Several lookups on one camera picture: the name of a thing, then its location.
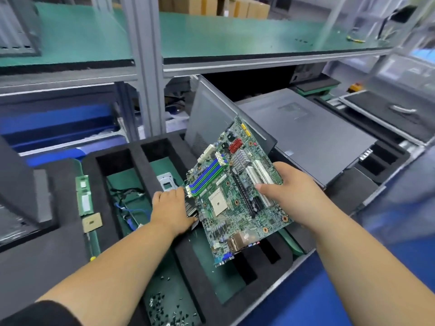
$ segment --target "person's right arm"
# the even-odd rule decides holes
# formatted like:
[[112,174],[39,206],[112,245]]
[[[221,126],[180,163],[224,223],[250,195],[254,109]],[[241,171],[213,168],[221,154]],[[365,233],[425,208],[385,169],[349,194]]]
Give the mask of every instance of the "person's right arm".
[[274,163],[282,185],[257,185],[314,233],[317,251],[355,325],[434,325],[435,294],[344,214],[305,173]]

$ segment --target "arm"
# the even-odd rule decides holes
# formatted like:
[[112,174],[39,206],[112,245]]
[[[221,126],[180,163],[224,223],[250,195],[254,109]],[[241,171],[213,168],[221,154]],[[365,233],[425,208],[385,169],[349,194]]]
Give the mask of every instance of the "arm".
[[183,188],[156,192],[151,221],[54,286],[38,301],[56,301],[84,325],[126,325],[187,218]]
[[283,185],[257,189],[314,233],[318,254],[355,325],[433,325],[435,295],[305,173],[274,164]]

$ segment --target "motherboard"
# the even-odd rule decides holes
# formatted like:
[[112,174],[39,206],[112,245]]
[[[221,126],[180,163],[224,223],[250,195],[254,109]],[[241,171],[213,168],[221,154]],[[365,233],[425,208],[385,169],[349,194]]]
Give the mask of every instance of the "motherboard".
[[236,117],[188,171],[186,194],[194,198],[215,266],[288,225],[278,204],[260,194],[258,183],[282,179],[251,131]]

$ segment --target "black sleeve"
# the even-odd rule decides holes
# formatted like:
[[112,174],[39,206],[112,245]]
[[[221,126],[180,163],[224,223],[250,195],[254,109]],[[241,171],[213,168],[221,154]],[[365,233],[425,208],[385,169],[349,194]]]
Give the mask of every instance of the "black sleeve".
[[40,301],[0,321],[0,326],[82,326],[63,305]]

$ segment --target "pile of screws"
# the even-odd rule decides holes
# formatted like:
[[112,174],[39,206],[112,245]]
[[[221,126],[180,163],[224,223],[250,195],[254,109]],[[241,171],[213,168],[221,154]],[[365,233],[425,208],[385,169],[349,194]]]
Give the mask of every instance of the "pile of screws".
[[162,306],[162,301],[164,299],[164,294],[162,295],[161,292],[158,292],[157,294],[150,297],[149,301],[149,317],[151,321],[152,326],[189,326],[188,318],[189,314],[179,310],[178,312],[173,312],[172,316],[169,317],[169,314],[165,313],[164,308]]

